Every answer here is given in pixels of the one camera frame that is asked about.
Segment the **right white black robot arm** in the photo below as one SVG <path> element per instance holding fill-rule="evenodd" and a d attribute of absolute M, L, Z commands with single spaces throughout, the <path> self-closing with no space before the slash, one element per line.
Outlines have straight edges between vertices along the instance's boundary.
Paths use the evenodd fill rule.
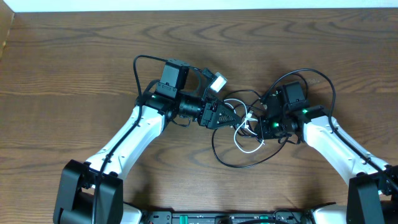
<path fill-rule="evenodd" d="M 376 157 L 338 124 L 324 106 L 310 106 L 299 82 L 269 90 L 260 102 L 266 113 L 255 128 L 259 139 L 292 135 L 318 151 L 348 185 L 345 206 L 309 210 L 303 223 L 397 223 L 397 166 Z"/>

